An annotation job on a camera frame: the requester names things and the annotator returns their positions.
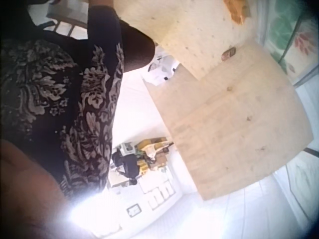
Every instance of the white tile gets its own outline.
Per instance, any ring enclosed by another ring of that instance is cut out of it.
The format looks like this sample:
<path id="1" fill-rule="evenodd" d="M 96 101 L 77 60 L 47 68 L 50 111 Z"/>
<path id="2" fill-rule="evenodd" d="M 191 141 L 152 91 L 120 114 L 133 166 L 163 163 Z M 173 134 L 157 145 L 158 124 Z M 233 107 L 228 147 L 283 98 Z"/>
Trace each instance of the white tile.
<path id="1" fill-rule="evenodd" d="M 88 33 L 87 30 L 85 28 L 79 27 L 79 26 L 75 26 L 71 35 L 71 37 L 75 38 L 75 39 L 88 39 Z"/>
<path id="2" fill-rule="evenodd" d="M 266 213 L 266 205 L 263 198 L 247 202 L 245 205 L 245 216 L 254 216 Z"/>
<path id="3" fill-rule="evenodd" d="M 243 239 L 269 239 L 266 213 L 245 218 Z"/>
<path id="4" fill-rule="evenodd" d="M 225 215 L 225 223 L 230 223 L 244 218 L 244 205 L 236 208 L 228 208 Z"/>
<path id="5" fill-rule="evenodd" d="M 252 202 L 256 199 L 261 198 L 262 196 L 263 192 L 261 191 L 261 187 L 256 187 L 247 191 L 245 189 L 245 203 Z"/>
<path id="6" fill-rule="evenodd" d="M 239 206 L 243 206 L 245 204 L 245 195 L 236 195 L 230 196 L 228 201 L 228 209 L 236 208 Z"/>
<path id="7" fill-rule="evenodd" d="M 229 194 L 219 198 L 215 198 L 214 203 L 217 203 L 217 204 L 227 203 L 228 199 L 229 199 Z"/>
<path id="8" fill-rule="evenodd" d="M 241 239 L 243 234 L 243 226 L 243 219 L 225 225 L 222 239 Z"/>
<path id="9" fill-rule="evenodd" d="M 72 27 L 71 24 L 68 24 L 66 22 L 60 22 L 58 28 L 56 29 L 56 32 L 66 36 L 71 30 L 71 27 Z"/>
<path id="10" fill-rule="evenodd" d="M 255 183 L 253 183 L 253 184 L 251 184 L 251 185 L 249 185 L 249 186 L 247 186 L 247 187 L 245 188 L 245 192 L 248 192 L 248 191 L 250 191 L 250 190 L 254 190 L 254 189 L 257 189 L 257 188 L 260 188 L 260 183 L 259 183 L 259 181 L 258 181 L 258 182 L 255 182 Z"/>

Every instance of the wall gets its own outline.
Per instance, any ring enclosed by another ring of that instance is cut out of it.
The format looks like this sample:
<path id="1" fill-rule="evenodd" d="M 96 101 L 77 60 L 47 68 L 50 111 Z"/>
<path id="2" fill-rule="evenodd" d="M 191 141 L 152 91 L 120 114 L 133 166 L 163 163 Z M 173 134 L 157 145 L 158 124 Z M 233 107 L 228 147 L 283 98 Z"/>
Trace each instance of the wall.
<path id="1" fill-rule="evenodd" d="M 280 169 L 278 169 L 274 173 L 274 177 L 276 178 L 278 184 L 283 190 L 283 193 L 286 196 L 286 199 L 297 219 L 299 226 L 301 227 L 303 232 L 306 232 L 308 230 L 309 222 L 305 217 L 303 211 L 301 210 L 300 206 L 298 205 L 298 202 L 296 201 L 294 195 L 291 193 L 286 166 L 283 166 Z"/>
<path id="2" fill-rule="evenodd" d="M 296 92 L 304 105 L 314 135 L 308 147 L 319 151 L 319 74 L 299 86 Z"/>
<path id="3" fill-rule="evenodd" d="M 131 239 L 294 239 L 300 233 L 271 175 L 206 202 L 198 193 L 184 195 L 159 220 Z"/>
<path id="4" fill-rule="evenodd" d="M 180 188 L 184 194 L 197 192 L 196 185 L 186 168 L 186 165 L 175 147 L 170 148 L 169 155 L 167 156 L 170 168 L 174 171 L 176 179 L 180 184 Z"/>
<path id="5" fill-rule="evenodd" d="M 316 74 L 309 81 L 299 86 L 296 91 L 303 103 L 314 135 L 314 140 L 308 147 L 319 151 L 319 74 Z M 286 166 L 277 170 L 274 176 L 282 188 L 300 227 L 304 232 L 307 231 L 309 221 L 291 193 Z"/>

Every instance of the wooden board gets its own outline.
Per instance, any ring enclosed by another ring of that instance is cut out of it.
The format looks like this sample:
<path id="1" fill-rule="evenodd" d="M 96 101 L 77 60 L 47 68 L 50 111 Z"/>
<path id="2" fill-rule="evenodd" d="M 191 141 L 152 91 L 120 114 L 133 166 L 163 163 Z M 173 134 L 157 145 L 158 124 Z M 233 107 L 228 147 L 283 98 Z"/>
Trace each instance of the wooden board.
<path id="1" fill-rule="evenodd" d="M 117 0 L 118 15 L 160 44 L 197 79 L 221 63 L 221 55 L 256 33 L 257 1 L 243 25 L 222 0 Z"/>
<path id="2" fill-rule="evenodd" d="M 270 175 L 313 138 L 295 89 L 254 42 L 201 81 L 180 66 L 145 84 L 204 200 Z"/>

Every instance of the person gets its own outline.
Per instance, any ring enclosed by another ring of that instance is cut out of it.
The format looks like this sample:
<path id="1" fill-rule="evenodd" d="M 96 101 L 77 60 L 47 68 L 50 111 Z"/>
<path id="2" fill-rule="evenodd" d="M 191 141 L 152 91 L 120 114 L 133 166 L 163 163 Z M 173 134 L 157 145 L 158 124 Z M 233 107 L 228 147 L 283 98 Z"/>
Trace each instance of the person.
<path id="1" fill-rule="evenodd" d="M 114 161 L 115 166 L 123 165 L 124 172 L 117 169 L 117 172 L 124 177 L 129 178 L 130 185 L 137 185 L 136 177 L 140 174 L 140 166 L 138 165 L 138 158 L 135 154 L 128 154 Z"/>
<path id="2" fill-rule="evenodd" d="M 1 234 L 91 238 L 66 214 L 105 188 L 123 73 L 148 64 L 154 43 L 113 0 L 89 1 L 85 41 L 39 29 L 26 7 L 1 4 Z"/>
<path id="3" fill-rule="evenodd" d="M 112 0 L 89 1 L 87 40 L 39 29 L 20 1 L 1 7 L 1 139 L 83 200 L 107 182 L 123 72 L 148 64 L 155 44 Z"/>

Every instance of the plywood board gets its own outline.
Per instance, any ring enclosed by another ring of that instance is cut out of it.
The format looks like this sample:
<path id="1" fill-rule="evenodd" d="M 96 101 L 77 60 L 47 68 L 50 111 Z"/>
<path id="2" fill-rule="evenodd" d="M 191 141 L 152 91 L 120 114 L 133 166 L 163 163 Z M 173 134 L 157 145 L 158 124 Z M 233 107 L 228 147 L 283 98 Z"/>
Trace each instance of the plywood board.
<path id="1" fill-rule="evenodd" d="M 197 79 L 221 63 L 221 55 L 253 38 L 257 1 L 243 25 L 231 19 L 222 0 L 117 0 L 118 15 L 160 44 Z"/>
<path id="2" fill-rule="evenodd" d="M 295 89 L 254 42 L 201 81 L 180 66 L 146 86 L 205 200 L 268 176 L 313 138 Z"/>

